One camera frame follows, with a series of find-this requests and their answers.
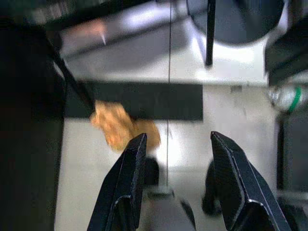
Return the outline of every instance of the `floor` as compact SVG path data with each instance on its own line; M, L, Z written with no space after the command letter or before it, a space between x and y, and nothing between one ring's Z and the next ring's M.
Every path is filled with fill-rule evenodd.
M76 56L70 52L78 41L70 37L64 39L62 55L82 80L204 85L203 121L155 121L161 144L147 155L154 156L160 165L160 184L168 184L176 196L191 204L197 230L222 231L223 218L208 217L201 210L205 174L212 159L210 131L235 140L276 192L276 112L264 94L263 50L277 31L247 46L215 42L210 70L204 69L196 43L197 36L203 40L205 36L198 34L189 18L171 28L163 26ZM62 36L68 38L67 32ZM56 231L86 230L102 181L119 155L89 120L65 119Z

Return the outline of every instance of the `plastic water bottle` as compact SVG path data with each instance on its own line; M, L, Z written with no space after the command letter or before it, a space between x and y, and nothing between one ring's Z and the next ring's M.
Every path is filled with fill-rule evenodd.
M274 108L289 112L304 108L308 104L308 87L286 85L269 89L268 97Z

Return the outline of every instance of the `black pole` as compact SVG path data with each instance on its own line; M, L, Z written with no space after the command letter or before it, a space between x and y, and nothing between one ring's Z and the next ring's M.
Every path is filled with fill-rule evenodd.
M205 60L206 66L211 66L213 64L215 7L216 7L216 0L208 0L207 2L207 28L206 28L206 60Z

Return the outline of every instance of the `white tiled floor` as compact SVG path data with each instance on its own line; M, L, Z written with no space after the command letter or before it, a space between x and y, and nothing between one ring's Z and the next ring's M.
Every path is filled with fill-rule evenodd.
M210 131L234 139L275 192L276 112L263 91L243 88L232 92L227 86L204 86L203 122L169 121L167 137L167 122L156 121L161 146L148 155L156 157L161 167L161 184L166 184L168 167L168 184L191 204L198 231L224 230L222 217L210 218L201 210L205 174L212 159ZM118 157L88 120L65 120L55 230L86 229L103 178Z

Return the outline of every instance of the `black mat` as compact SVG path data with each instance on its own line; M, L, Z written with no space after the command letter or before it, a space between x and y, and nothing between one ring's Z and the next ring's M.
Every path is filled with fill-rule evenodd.
M195 84L87 82L95 100L119 102L133 118L203 120L203 88ZM91 111L68 86L65 117Z

